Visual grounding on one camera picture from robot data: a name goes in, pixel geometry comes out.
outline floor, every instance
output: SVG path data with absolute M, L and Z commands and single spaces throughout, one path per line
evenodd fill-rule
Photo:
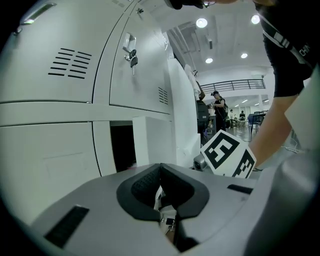
M 243 140 L 244 142 L 251 142 L 251 140 L 256 136 L 256 131 L 255 127 L 253 127 L 252 130 L 252 135 L 250 134 L 250 129 L 248 127 L 240 127 L 240 128 L 228 128 L 226 131 L 233 135 L 236 136 L 237 138 Z M 275 152 L 268 160 L 266 160 L 264 163 L 260 164 L 259 166 L 256 166 L 259 170 L 263 170 L 268 167 L 276 167 L 278 166 L 281 162 L 283 162 L 285 159 L 288 157 L 295 155 L 296 153 L 291 152 L 289 150 L 286 150 L 284 147 L 292 148 L 292 149 L 297 149 L 300 150 L 301 146 L 298 142 L 298 139 L 295 135 L 295 133 L 291 132 L 291 134 L 288 136 L 286 141 L 283 144 L 283 147 L 281 147 L 277 152 Z M 252 179 L 257 179 L 259 177 L 258 172 L 253 172 L 250 178 Z

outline ceiling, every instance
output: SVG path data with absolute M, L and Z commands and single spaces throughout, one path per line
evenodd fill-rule
M 265 101 L 268 99 L 267 94 L 263 94 L 263 95 L 261 95 L 261 97 L 262 97 L 262 101 Z M 239 104 L 238 107 L 252 107 L 255 104 L 259 103 L 259 95 L 225 97 L 224 99 L 225 99 L 225 103 L 228 105 L 228 107 L 230 109 L 235 108 L 236 105 L 238 105 L 238 104 Z M 204 98 L 204 102 L 207 105 L 210 104 L 211 101 L 212 100 L 206 100 L 206 98 Z
M 167 7 L 163 0 L 140 3 L 157 20 L 162 32 L 175 38 L 186 62 L 199 73 L 231 66 L 270 66 L 261 25 L 251 23 L 251 17 L 257 14 L 252 0 L 215 4 L 204 9 L 184 6 L 181 10 Z M 205 28 L 196 26 L 199 18 L 207 20 Z M 242 59 L 244 52 L 248 57 Z M 213 62 L 207 64 L 207 58 Z

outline railing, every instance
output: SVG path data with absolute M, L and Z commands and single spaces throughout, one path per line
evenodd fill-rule
M 225 92 L 244 89 L 266 89 L 266 86 L 263 79 L 250 79 L 208 83 L 201 85 L 201 88 L 205 94 L 209 94 L 214 91 Z

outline locker vent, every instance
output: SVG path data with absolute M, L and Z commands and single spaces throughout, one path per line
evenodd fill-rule
M 120 6 L 121 8 L 125 7 L 125 5 L 122 2 L 119 2 L 118 0 L 112 0 L 112 2 Z
M 164 104 L 168 105 L 168 93 L 164 89 L 162 89 L 160 87 L 158 87 L 158 88 L 159 88 L 159 90 L 158 90 L 158 92 L 159 92 L 159 101 L 161 103 L 164 103 Z
M 91 57 L 88 53 L 60 48 L 48 75 L 85 79 Z

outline black t-shirt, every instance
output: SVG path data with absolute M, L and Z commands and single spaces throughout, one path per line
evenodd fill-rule
M 308 1 L 293 3 L 278 0 L 274 6 L 255 4 L 256 10 L 283 35 L 297 51 L 306 44 L 310 47 L 308 60 L 312 67 L 317 63 L 319 39 L 315 3 Z M 263 30 L 268 31 L 268 24 L 261 20 Z M 263 35 L 266 54 L 274 70 L 275 97 L 286 97 L 299 94 L 304 88 L 303 81 L 312 74 L 312 68 L 298 59 L 288 49 L 281 48 Z
M 221 101 L 224 100 L 224 103 L 226 103 L 225 99 L 220 97 L 220 99 L 217 99 L 214 104 L 221 104 Z M 214 107 L 214 110 L 215 110 L 215 115 L 218 117 L 218 118 L 222 118 L 222 119 L 225 119 L 226 118 L 226 110 L 224 107 L 217 107 L 215 106 Z

